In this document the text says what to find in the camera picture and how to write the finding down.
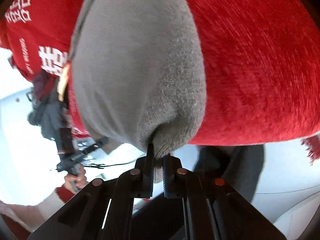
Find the person's left hand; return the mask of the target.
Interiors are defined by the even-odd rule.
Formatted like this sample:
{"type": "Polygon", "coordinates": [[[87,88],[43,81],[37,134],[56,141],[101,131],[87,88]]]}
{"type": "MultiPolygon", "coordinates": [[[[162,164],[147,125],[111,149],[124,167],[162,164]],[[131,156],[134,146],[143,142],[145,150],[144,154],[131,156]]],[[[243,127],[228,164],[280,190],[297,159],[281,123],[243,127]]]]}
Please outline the person's left hand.
{"type": "Polygon", "coordinates": [[[79,166],[79,172],[76,176],[72,174],[67,174],[65,176],[64,187],[73,194],[77,194],[87,184],[86,170],[82,165],[79,166]]]}

